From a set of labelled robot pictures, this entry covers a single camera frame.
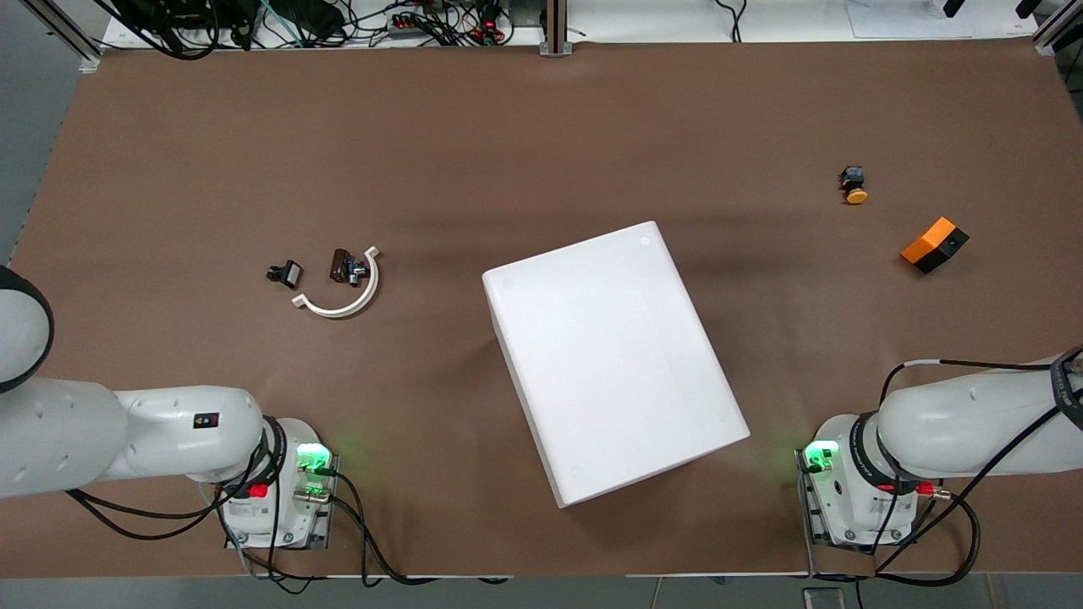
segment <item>white paper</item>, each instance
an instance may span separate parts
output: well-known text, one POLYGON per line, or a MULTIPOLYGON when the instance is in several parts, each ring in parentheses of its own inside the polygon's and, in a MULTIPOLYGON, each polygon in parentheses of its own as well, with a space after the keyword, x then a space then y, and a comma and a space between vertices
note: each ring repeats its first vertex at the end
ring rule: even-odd
POLYGON ((929 12, 926 0, 846 0, 846 12, 854 38, 941 40, 974 36, 965 15, 938 17, 929 12))

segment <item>white curved handle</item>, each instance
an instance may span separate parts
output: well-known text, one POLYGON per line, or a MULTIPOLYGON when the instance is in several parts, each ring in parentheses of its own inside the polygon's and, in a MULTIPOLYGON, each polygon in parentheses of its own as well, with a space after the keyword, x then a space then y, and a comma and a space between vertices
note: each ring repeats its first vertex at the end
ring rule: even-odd
POLYGON ((365 285, 364 291, 361 293, 361 296, 358 296, 352 304, 348 304, 341 309, 321 309, 319 307, 313 304, 309 298, 302 294, 293 298, 293 306, 298 309, 308 307, 313 313, 331 320, 348 318, 357 311, 361 311, 365 308, 365 304, 368 304, 368 301, 373 299, 373 295, 376 294, 376 284, 380 281, 380 270, 376 268, 376 256, 379 254, 380 250, 376 249, 375 245, 365 250, 365 259, 368 260, 369 269, 368 284, 365 285))

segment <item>white box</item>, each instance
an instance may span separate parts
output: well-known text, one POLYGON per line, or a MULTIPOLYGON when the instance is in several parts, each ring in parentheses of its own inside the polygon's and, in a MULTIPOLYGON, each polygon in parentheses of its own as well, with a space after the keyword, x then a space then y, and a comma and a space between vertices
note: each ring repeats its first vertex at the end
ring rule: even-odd
POLYGON ((653 221, 482 283, 558 506, 748 437, 653 221))

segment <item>brown tabletop surface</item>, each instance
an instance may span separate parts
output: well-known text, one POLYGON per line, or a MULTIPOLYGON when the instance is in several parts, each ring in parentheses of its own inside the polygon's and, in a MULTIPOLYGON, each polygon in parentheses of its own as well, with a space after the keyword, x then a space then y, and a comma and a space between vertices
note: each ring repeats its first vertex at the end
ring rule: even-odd
MULTIPOLYGON (((1028 361, 1081 340, 1081 158, 1028 40, 108 53, 13 268, 55 312, 41 375, 243 387, 304 419, 403 572, 797 572, 792 451, 824 419, 873 409, 908 359, 1028 361), (838 191, 851 164, 870 192, 856 207, 838 191), (940 216, 971 238, 922 276, 899 251, 940 216), (752 437, 560 510, 481 274, 644 220, 752 437), (331 251, 369 245, 380 289, 350 320, 297 310, 263 276, 292 258, 315 302, 344 304, 357 293, 326 277, 331 251)), ((181 477, 91 490, 203 505, 181 477)), ((1081 503, 1083 472, 986 481, 977 570, 1083 570, 1081 503)), ((0 511, 3 576, 240 572, 213 519, 148 543, 61 493, 0 511)), ((953 570, 968 533, 948 522, 898 569, 953 570)), ((280 566, 356 573, 344 518, 331 542, 280 566)))

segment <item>gray floor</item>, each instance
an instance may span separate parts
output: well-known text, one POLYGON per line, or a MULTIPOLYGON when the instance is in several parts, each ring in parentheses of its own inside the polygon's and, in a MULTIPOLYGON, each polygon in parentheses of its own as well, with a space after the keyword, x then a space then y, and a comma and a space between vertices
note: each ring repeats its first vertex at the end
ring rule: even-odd
MULTIPOLYGON (((100 35, 104 21, 88 12, 80 23, 100 35)), ((1067 49, 1062 74, 1077 57, 1067 49)), ((32 203, 53 141, 78 81, 79 62, 18 3, 0 0, 0 260, 6 261, 32 203)), ((1083 67, 1069 89, 1083 103, 1083 67)), ((71 202, 79 205, 78 200, 71 202)), ((288 596, 268 582, 242 578, 140 578, 97 580, 0 580, 0 608, 140 608, 148 599, 161 609, 233 607, 344 607, 381 609, 602 608, 652 606, 656 580, 624 578, 519 579, 500 586, 448 581, 406 588, 384 583, 364 589, 355 580, 316 582, 303 596, 288 596)), ((667 579, 658 589, 661 609, 708 607, 799 609, 806 587, 839 587, 846 606, 857 607, 852 584, 791 578, 736 578, 720 586, 706 579, 667 579)), ((943 589, 910 588, 888 582, 862 584, 867 609, 1071 609, 1083 608, 1080 575, 971 575, 943 589)))

